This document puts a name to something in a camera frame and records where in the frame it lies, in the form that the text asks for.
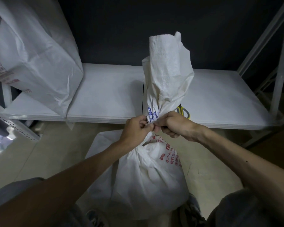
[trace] scissors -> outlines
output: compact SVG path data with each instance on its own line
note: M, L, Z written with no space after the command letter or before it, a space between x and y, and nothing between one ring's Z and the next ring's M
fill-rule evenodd
M177 112L180 115L183 115L184 117L185 117L185 115L184 115L183 111L185 111L187 113L187 117L186 118L188 118L188 119L190 118L189 112L184 107L182 107L181 104L175 110L177 110Z

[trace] sack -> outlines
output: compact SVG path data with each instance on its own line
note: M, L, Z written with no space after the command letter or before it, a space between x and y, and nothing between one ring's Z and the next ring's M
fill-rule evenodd
M148 122L174 110L193 79L190 53L181 34L150 37L143 61ZM105 150L122 130L99 133L86 158ZM88 189L95 206L131 219L149 219L181 206L189 196L177 152L151 132L133 151L108 168Z
M0 81L61 116L83 78L75 39L57 0L0 0Z
M97 134L85 158L119 140L122 130ZM129 219L149 219L181 206L189 196L177 152L152 135L110 166L87 190L93 206Z

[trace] white shelf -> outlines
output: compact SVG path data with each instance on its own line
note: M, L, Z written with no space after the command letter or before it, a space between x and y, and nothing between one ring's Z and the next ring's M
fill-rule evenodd
M83 64L85 76L70 106L71 122L125 123L142 114L142 66ZM274 120L236 71L194 69L182 106L210 128L263 129ZM3 112L10 119L65 121L21 93Z

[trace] gray pants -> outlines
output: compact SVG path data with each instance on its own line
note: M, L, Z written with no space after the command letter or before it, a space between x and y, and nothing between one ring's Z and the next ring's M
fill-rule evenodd
M0 189L0 206L16 195L44 179L32 178L10 183ZM59 227L93 227L80 208L75 204L68 211ZM224 197L210 214L206 226L284 226L273 217L261 202L247 189L239 190Z

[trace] person's right hand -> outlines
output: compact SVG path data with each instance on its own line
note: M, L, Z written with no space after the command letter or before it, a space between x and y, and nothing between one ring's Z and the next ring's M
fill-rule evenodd
M203 125L197 124L175 111L170 111L161 116L155 124L155 132L160 128L163 133L168 134L172 138L177 138L180 135L188 141L198 142L202 131L206 128Z

